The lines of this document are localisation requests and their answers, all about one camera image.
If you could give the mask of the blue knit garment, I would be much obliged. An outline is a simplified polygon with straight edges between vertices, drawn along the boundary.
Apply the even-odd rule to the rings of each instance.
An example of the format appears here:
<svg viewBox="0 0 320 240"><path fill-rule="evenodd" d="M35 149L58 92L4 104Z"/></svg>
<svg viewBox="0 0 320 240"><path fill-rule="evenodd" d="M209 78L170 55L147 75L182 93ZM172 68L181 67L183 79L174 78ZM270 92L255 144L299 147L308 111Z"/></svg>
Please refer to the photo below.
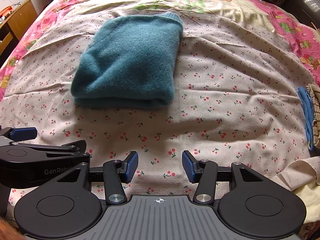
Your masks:
<svg viewBox="0 0 320 240"><path fill-rule="evenodd" d="M315 150L314 142L313 142L313 121L314 121L314 109L313 103L308 94L306 88L298 87L297 94L302 103L304 118L305 118L305 135L307 139L307 145L310 152Z"/></svg>

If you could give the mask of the dark wooden headboard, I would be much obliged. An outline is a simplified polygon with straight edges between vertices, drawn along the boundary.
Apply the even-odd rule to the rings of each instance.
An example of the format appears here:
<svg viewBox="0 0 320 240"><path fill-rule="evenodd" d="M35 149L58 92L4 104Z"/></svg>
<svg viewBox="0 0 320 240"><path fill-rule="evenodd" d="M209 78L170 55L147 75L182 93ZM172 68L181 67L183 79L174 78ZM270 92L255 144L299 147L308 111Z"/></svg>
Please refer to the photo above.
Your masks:
<svg viewBox="0 0 320 240"><path fill-rule="evenodd" d="M284 9L291 13L300 23L319 28L319 0L285 0Z"/></svg>

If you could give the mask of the teal fuzzy sweater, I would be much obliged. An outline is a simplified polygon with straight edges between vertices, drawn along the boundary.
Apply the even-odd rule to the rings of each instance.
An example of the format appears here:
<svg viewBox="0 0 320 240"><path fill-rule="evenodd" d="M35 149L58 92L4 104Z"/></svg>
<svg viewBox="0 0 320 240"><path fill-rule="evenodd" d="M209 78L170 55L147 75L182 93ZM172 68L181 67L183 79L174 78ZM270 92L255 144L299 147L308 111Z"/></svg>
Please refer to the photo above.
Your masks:
<svg viewBox="0 0 320 240"><path fill-rule="evenodd" d="M157 109L175 94L174 70L183 22L172 12L105 22L81 54L71 85L88 108Z"/></svg>

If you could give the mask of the cherry print bed sheet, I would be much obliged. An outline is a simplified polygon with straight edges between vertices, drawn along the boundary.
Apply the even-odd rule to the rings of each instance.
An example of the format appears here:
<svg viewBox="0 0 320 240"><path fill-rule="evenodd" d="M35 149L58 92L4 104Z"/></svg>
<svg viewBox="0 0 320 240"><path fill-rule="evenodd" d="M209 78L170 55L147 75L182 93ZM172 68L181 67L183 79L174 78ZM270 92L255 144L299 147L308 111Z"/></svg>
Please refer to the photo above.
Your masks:
<svg viewBox="0 0 320 240"><path fill-rule="evenodd" d="M180 12L184 32L173 103L157 110L78 107L71 80L98 29L136 10L68 13L14 61L1 124L34 126L36 143L84 139L92 166L139 154L132 194L192 194L181 164L189 150L221 166L239 161L289 190L319 184L319 157L304 132L297 88L313 77L274 31L223 16Z"/></svg>

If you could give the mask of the brown checked garment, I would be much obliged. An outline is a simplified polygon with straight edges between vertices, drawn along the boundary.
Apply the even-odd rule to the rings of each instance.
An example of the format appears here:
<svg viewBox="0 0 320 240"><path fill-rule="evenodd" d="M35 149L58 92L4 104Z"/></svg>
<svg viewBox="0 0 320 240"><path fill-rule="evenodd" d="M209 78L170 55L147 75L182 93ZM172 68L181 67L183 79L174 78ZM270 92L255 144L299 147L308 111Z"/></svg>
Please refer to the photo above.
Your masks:
<svg viewBox="0 0 320 240"><path fill-rule="evenodd" d="M320 132L320 87L315 83L310 83L306 86L306 90L312 100L313 105L313 144L315 148L319 149L319 132Z"/></svg>

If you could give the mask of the floral pink quilt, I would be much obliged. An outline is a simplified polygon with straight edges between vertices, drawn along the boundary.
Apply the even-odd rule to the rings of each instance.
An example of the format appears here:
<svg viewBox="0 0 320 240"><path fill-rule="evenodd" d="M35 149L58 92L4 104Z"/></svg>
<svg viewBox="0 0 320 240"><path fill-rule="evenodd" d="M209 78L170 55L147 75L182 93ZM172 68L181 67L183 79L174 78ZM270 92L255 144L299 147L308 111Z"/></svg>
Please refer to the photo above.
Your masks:
<svg viewBox="0 0 320 240"><path fill-rule="evenodd" d="M53 0L30 26L22 39L1 67L1 97L4 96L9 80L17 64L37 40L61 22L69 12L79 12L89 0ZM292 46L302 64L319 81L319 35L310 27L298 22L297 17L276 5L262 0L103 0L110 6L133 5L138 10L173 8L212 15L230 16L240 22L252 22L265 27L272 26L277 33L309 41L306 48Z"/></svg>

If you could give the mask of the wooden side cabinet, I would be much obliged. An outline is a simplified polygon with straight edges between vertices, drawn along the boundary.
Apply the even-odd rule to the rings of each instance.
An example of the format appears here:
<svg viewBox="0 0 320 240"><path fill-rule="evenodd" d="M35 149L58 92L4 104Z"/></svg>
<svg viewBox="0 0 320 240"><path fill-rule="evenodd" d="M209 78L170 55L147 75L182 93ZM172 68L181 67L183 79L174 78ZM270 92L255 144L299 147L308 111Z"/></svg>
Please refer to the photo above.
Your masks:
<svg viewBox="0 0 320 240"><path fill-rule="evenodd" d="M1 66L37 16L32 1L26 0L1 23Z"/></svg>

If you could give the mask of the cream blanket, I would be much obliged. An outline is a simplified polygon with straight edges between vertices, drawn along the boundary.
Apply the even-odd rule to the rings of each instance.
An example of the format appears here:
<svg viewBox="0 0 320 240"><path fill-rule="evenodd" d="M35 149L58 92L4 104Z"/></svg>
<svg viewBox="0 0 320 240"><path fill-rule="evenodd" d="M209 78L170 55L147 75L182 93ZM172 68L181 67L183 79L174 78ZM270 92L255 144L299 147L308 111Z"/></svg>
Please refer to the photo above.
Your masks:
<svg viewBox="0 0 320 240"><path fill-rule="evenodd" d="M311 239L319 232L319 157L294 161L271 180L303 201L306 218L298 235Z"/></svg>

